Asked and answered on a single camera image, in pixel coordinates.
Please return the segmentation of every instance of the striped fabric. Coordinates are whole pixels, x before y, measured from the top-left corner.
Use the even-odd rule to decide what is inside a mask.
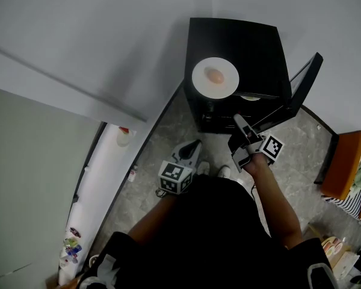
[[[353,197],[351,197],[349,193],[345,200],[339,200],[327,196],[322,196],[322,198],[326,202],[331,202],[339,208],[343,209],[346,213],[348,213],[354,219],[358,220],[361,224],[361,219],[359,219],[359,214],[361,210],[361,190]]]

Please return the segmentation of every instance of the egg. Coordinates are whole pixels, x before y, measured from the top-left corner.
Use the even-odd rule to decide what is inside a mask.
[[[206,76],[214,84],[222,84],[224,81],[222,72],[217,69],[208,69],[206,71]]]

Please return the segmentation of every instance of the white plate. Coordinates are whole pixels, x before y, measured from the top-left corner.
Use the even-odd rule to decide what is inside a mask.
[[[213,83],[207,76],[206,70],[216,69],[223,74],[221,84]],[[207,58],[200,61],[191,76],[194,87],[204,96],[212,99],[223,99],[233,94],[239,84],[239,74],[235,66],[222,58]]]

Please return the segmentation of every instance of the marble floor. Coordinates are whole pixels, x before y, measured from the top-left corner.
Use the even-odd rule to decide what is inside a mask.
[[[301,228],[316,225],[321,233],[346,239],[353,250],[361,247],[361,226],[352,217],[332,204],[321,200],[318,186],[313,184],[322,165],[331,134],[305,111],[268,130],[286,145],[271,168],[286,198],[297,213]],[[171,150],[185,140],[201,139],[201,160],[210,162],[211,175],[227,164],[232,179],[241,182],[250,191],[253,180],[244,170],[239,173],[227,146],[229,135],[197,132],[183,90],[180,90],[159,122],[138,161],[134,182],[126,182],[94,242],[91,254],[99,253],[114,231],[128,232],[159,201],[155,195],[157,174]],[[267,224],[256,191],[253,192],[262,223]],[[342,288],[348,287],[346,279]]]

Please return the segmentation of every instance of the shoe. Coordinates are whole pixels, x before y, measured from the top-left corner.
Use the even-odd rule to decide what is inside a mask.
[[[230,179],[231,169],[227,165],[223,165],[218,172],[218,178]]]
[[[197,175],[206,175],[210,174],[210,163],[207,161],[201,161],[197,168]]]

